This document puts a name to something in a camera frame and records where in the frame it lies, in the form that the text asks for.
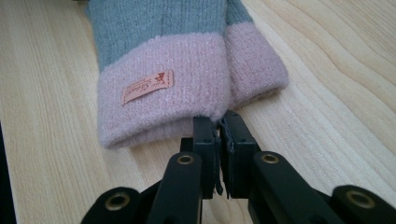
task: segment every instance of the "knitted glove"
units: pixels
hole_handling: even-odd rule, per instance
[[[191,135],[192,117],[221,118],[231,88],[225,10],[225,0],[90,1],[104,147]]]
[[[236,108],[284,89],[288,71],[240,0],[227,0],[225,45]]]

